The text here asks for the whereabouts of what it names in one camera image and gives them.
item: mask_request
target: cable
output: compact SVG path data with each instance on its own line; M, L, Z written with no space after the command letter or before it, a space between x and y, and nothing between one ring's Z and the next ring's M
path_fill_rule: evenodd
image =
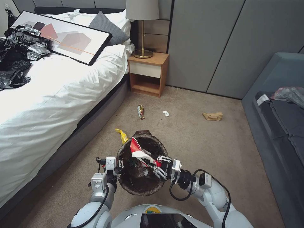
M103 201L101 202L101 205L99 206L99 208L97 209L97 211L92 215L92 217L90 217L86 222L84 222L83 224L81 224L79 226L73 226L73 227L71 227L71 224L69 224L66 228L82 228L82 227L88 225L93 220L93 218L98 214L98 212L100 211L100 209L104 205L105 200L107 199L107 196L108 196L108 193L109 193L109 187L108 187L108 185L106 185L105 188L107 190L107 193L105 194L105 197L104 197Z
M196 171L193 173L192 179L191 179L191 186L190 186L189 194L188 194L186 197L184 197L184 198L177 198L175 195L173 195L173 193L172 193L172 191L171 191L171 190L172 190L172 186L173 186L173 185L175 184L175 182L176 182L176 178L177 178L177 172L176 172L176 173L174 174L172 183L171 183L170 188L169 188L170 195L171 195L174 199L176 199L176 200L178 200L178 201L184 201L184 200L188 199L188 198L191 196L191 193L192 193L193 179L195 178L195 174L196 174L197 172L199 172L199 171L208 173L208 172L206 172L206 171L203 170L203 169L198 169L198 170L196 170ZM219 182L215 177L212 176L212 178L213 178L217 183L219 183L219 184L226 190L226 192L228 193L228 205L227 205L227 209L226 209L225 215L224 215L224 217L223 217L223 222L222 222L222 228L225 228L225 221L226 221L226 218L227 218L227 216L228 216L228 212L229 212L230 204L231 204L230 192L229 192L228 189L227 189L221 182Z

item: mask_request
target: brown paper bag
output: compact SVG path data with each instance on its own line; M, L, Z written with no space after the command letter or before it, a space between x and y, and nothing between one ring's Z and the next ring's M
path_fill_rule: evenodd
M206 118L206 120L214 120L214 121L220 121L223 118L222 112L215 112L215 113L203 112L203 116Z

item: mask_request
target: nightstand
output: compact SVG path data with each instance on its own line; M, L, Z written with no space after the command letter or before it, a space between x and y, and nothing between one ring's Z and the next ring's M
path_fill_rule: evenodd
M166 84L169 54L154 52L151 58L128 59L131 91L161 97Z

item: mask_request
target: abstract artwork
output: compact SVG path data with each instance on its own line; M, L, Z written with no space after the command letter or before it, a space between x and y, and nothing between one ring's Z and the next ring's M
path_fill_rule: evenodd
M65 22L55 18L23 11L12 28L29 25L40 31L40 36L51 39L51 51L92 65L109 40L111 33Z

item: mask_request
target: table lamp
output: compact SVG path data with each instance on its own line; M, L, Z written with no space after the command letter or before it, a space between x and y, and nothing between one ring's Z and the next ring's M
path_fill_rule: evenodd
M144 20L159 19L158 0L127 0L126 18L131 20L142 21L142 49L133 52L133 56L137 58L150 58L153 52L145 50L143 45L144 38Z

